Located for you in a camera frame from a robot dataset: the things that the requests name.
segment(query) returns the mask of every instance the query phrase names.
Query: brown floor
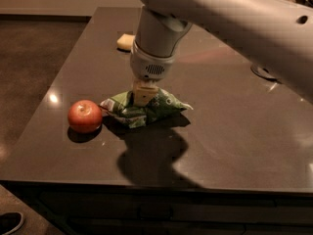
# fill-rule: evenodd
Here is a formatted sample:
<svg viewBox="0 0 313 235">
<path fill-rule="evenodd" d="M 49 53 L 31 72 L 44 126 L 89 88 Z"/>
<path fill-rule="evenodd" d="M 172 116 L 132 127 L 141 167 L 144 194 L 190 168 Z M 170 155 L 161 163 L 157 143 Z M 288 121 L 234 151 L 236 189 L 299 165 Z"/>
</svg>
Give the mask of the brown floor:
<svg viewBox="0 0 313 235">
<path fill-rule="evenodd" d="M 0 166 L 86 25 L 86 20 L 0 20 Z M 17 235 L 64 234 L 0 186 L 0 214 L 4 212 L 24 213 Z"/>
</svg>

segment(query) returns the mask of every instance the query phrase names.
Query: white robotic arm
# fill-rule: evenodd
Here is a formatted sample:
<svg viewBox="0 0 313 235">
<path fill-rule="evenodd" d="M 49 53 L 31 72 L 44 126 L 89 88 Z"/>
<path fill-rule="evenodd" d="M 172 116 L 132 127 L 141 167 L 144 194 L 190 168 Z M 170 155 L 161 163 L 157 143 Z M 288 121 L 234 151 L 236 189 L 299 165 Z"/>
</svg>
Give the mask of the white robotic arm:
<svg viewBox="0 0 313 235">
<path fill-rule="evenodd" d="M 141 0 L 131 67 L 158 81 L 197 24 L 313 103 L 313 10 L 284 0 Z"/>
</svg>

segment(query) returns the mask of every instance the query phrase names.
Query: red apple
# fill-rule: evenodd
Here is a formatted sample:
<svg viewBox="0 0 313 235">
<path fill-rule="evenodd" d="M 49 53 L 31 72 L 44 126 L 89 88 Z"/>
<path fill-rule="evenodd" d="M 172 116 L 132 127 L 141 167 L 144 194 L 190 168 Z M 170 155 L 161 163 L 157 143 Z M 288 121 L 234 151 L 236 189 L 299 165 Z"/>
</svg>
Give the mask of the red apple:
<svg viewBox="0 0 313 235">
<path fill-rule="evenodd" d="M 102 124 L 100 108 L 90 100 L 80 100 L 68 110 L 67 120 L 70 128 L 78 133 L 91 133 Z"/>
</svg>

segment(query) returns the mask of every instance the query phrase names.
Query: green snack bag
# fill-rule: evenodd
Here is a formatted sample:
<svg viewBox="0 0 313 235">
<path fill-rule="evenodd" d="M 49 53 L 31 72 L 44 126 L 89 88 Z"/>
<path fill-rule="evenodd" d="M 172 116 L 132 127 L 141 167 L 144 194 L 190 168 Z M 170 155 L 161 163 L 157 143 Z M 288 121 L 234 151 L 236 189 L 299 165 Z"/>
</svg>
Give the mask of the green snack bag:
<svg viewBox="0 0 313 235">
<path fill-rule="evenodd" d="M 133 105 L 132 91 L 110 97 L 100 106 L 106 109 L 110 116 L 129 128 L 146 126 L 175 113 L 192 109 L 190 105 L 180 102 L 174 95 L 160 88 L 156 96 L 145 107 Z"/>
</svg>

